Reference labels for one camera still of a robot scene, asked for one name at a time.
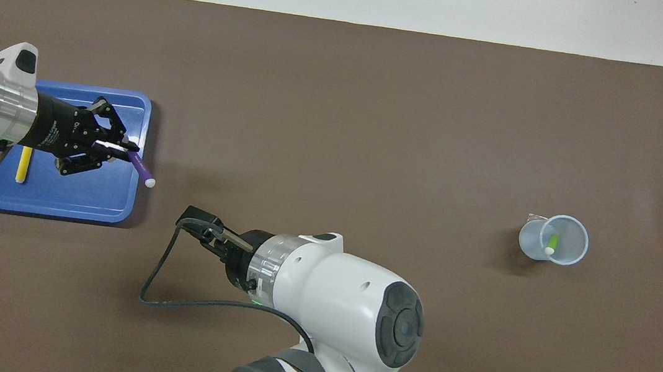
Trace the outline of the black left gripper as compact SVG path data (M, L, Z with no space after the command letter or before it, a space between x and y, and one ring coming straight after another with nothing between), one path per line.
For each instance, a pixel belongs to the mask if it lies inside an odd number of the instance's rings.
M55 155L60 175L97 170L103 162L114 159L129 162L127 151L140 150L129 140L126 126L104 96L97 97L86 110L49 94L37 95L37 114L27 132L26 146ZM95 116L106 118L110 126L100 126ZM119 149L93 145L95 140Z

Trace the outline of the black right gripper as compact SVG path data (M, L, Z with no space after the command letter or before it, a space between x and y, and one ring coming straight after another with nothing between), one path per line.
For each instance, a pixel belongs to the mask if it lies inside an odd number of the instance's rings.
M225 274L233 286L242 291L254 291L257 288L256 278L247 275L251 259L257 249L269 239L268 232L256 229L238 235L238 238L251 246L250 251L239 246L229 249L227 243L214 236L215 234L223 234L225 227L222 220L212 213L197 208L195 205L189 205L181 213L176 225L189 229L192 234L203 235L199 239L200 245L213 253L220 261L225 261Z

